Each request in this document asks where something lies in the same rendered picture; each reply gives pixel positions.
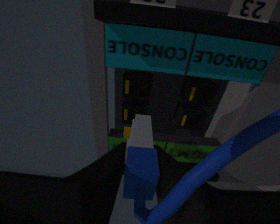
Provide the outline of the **blue cable with plug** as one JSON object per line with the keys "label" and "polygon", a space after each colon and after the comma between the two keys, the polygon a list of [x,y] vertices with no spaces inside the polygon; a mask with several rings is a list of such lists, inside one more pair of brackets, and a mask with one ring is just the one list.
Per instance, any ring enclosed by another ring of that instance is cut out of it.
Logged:
{"label": "blue cable with plug", "polygon": [[153,201],[160,171],[154,149],[150,115],[135,114],[132,127],[124,127],[127,138],[123,198],[134,199],[134,216],[142,224],[161,224],[173,216],[205,182],[225,165],[258,143],[280,131],[280,109],[244,128],[189,170],[165,198],[151,210],[145,200]]}

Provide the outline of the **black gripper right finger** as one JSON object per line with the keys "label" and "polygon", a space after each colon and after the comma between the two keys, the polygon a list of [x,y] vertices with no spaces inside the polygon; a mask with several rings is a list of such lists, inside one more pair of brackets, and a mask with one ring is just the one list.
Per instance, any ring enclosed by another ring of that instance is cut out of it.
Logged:
{"label": "black gripper right finger", "polygon": [[[189,171],[158,145],[158,203]],[[225,219],[280,219],[280,191],[221,190],[205,182],[161,224],[219,224]]]}

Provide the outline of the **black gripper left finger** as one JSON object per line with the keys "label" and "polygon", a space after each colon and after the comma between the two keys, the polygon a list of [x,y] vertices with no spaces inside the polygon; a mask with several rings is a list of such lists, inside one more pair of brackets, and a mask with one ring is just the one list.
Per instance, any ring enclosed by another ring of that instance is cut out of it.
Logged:
{"label": "black gripper left finger", "polygon": [[127,142],[58,178],[0,172],[0,215],[64,224],[108,224],[125,164]]}

